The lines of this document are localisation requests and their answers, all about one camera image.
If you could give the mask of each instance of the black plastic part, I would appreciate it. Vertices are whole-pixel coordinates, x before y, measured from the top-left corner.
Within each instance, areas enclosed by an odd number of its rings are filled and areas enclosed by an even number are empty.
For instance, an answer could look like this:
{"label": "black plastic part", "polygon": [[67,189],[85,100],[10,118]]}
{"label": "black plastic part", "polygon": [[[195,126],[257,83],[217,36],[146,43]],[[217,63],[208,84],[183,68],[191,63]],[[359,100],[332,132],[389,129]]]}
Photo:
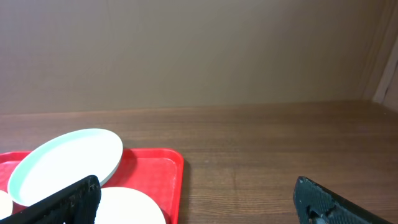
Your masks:
{"label": "black plastic part", "polygon": [[100,200],[98,178],[89,175],[0,224],[93,224]]}
{"label": "black plastic part", "polygon": [[391,224],[306,177],[297,179],[293,201],[301,224]]}

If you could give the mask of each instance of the light blue oval dish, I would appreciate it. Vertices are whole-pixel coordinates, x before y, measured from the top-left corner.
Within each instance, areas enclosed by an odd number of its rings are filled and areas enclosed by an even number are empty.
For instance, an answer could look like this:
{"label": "light blue oval dish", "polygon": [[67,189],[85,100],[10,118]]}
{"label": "light blue oval dish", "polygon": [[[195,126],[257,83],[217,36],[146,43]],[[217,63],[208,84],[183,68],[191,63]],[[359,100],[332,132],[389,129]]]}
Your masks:
{"label": "light blue oval dish", "polygon": [[83,129],[64,134],[31,152],[12,172],[8,193],[23,206],[96,175],[103,185],[119,166],[123,144],[105,129]]}

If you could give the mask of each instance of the white plate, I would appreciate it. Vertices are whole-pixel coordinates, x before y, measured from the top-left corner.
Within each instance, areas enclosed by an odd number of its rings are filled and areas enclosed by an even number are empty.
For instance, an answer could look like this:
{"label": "white plate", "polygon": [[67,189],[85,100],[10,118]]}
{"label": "white plate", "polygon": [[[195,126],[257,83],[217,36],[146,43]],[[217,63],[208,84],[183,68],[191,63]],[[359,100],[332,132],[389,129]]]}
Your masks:
{"label": "white plate", "polygon": [[59,136],[31,152],[12,172],[8,192],[24,206],[94,174],[101,185],[118,168],[123,153],[119,136],[105,129],[83,129]]}
{"label": "white plate", "polygon": [[146,194],[125,187],[101,189],[95,224],[166,224],[159,206]]}
{"label": "white plate", "polygon": [[12,214],[12,199],[7,192],[0,190],[0,220]]}

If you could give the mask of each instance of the wooden table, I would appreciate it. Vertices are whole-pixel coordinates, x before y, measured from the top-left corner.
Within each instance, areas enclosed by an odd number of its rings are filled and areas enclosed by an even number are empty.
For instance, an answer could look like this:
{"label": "wooden table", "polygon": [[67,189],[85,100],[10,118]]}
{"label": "wooden table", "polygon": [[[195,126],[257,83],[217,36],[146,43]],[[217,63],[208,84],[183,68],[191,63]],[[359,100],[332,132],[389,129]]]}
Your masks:
{"label": "wooden table", "polygon": [[180,223],[298,223],[300,175],[398,223],[398,115],[371,103],[4,115],[0,127],[0,152],[83,128],[180,151]]}

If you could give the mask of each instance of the white bowl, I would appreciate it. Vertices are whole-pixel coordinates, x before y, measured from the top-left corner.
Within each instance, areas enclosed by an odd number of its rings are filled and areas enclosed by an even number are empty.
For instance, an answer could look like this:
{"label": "white bowl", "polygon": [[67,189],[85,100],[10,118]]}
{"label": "white bowl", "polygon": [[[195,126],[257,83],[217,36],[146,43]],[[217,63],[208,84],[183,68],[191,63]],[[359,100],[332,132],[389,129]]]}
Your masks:
{"label": "white bowl", "polygon": [[0,220],[12,214],[12,198],[7,192],[0,190]]}
{"label": "white bowl", "polygon": [[146,194],[125,187],[101,189],[95,224],[166,224],[159,206]]}

